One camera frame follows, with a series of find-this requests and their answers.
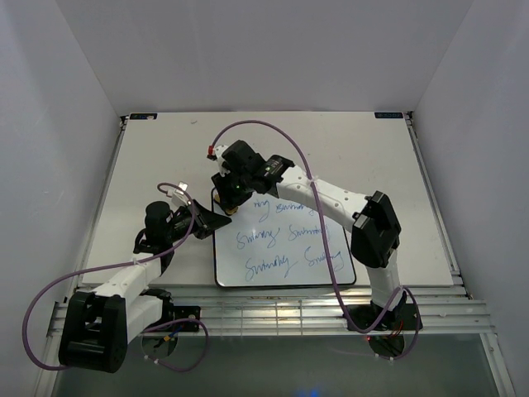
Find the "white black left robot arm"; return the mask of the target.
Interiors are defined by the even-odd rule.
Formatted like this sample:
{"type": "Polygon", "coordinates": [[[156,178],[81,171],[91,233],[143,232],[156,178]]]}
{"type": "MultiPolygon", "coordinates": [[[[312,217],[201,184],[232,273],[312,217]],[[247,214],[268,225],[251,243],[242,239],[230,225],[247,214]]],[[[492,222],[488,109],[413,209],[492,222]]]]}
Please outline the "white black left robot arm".
{"type": "Polygon", "coordinates": [[[195,308],[182,309],[171,294],[150,283],[167,270],[172,247],[185,237],[199,240],[231,223],[193,200],[172,210],[155,201],[145,209],[145,226],[136,235],[132,264],[90,291],[78,291],[69,301],[59,349],[63,366],[108,373],[124,362],[128,344],[144,330],[164,332],[162,342],[179,332],[196,332],[195,308]]]}

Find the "black framed whiteboard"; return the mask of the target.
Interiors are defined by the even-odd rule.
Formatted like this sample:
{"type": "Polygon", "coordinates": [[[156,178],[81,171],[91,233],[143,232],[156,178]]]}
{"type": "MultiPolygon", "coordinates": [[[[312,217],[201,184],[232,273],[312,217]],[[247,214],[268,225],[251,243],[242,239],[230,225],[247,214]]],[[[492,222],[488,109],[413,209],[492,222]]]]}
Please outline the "black framed whiteboard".
{"type": "Polygon", "coordinates": [[[255,194],[214,234],[215,279],[223,288],[331,284],[317,212],[255,194]]]}

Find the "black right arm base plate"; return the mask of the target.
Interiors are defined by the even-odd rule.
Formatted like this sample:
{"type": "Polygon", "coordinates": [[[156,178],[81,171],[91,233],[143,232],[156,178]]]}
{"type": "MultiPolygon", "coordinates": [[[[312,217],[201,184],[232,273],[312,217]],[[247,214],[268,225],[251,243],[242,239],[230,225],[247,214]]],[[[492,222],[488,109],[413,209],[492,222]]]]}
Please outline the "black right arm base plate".
{"type": "MultiPolygon", "coordinates": [[[[348,305],[350,318],[361,329],[370,327],[381,313],[371,304],[348,305]]],[[[413,304],[404,304],[399,310],[388,311],[374,328],[375,331],[415,331],[417,328],[417,310],[413,304]]]]}

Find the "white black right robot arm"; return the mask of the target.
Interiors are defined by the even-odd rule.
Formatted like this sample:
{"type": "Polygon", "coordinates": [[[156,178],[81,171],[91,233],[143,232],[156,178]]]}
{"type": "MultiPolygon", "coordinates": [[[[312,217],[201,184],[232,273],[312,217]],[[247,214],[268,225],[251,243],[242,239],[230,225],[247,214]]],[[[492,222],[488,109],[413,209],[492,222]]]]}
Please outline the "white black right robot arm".
{"type": "Polygon", "coordinates": [[[210,146],[207,157],[218,166],[212,182],[225,214],[233,214],[253,194],[268,194],[302,204],[316,211],[321,220],[330,218],[351,234],[350,253],[367,269],[371,300],[365,309],[342,308],[350,330],[382,331],[403,319],[407,293],[397,268],[402,228],[386,194],[352,193],[316,179],[281,155],[266,160],[242,140],[230,146],[210,146]]]}

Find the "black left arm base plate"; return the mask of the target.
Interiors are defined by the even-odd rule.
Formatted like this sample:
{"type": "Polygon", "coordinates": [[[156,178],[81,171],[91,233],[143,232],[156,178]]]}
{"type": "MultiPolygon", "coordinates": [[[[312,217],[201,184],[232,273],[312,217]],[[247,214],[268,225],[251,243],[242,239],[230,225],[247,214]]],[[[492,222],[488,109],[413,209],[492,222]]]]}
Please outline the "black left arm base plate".
{"type": "Polygon", "coordinates": [[[199,320],[201,316],[200,306],[174,306],[170,305],[163,309],[160,324],[168,323],[170,321],[186,319],[186,322],[172,323],[160,329],[161,332],[179,333],[179,332],[197,332],[200,326],[197,323],[190,322],[190,319],[199,320]]]}

